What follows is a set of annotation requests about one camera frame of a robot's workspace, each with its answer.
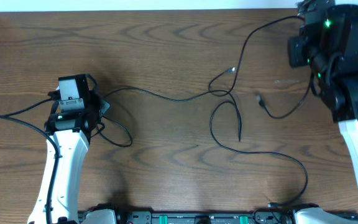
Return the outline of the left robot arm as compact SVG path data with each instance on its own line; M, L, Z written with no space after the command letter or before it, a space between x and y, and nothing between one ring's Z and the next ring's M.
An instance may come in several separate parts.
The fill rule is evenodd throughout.
M88 82L89 74L60 77L57 99L44 124L47 160L28 223L78 223L81 169L91 133L109 108Z

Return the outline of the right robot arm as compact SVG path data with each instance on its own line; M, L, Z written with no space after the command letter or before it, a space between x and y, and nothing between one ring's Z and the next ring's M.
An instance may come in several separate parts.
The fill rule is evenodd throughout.
M358 5L302 1L304 23L288 40L290 66L309 66L314 95L328 107L345 140L358 187Z

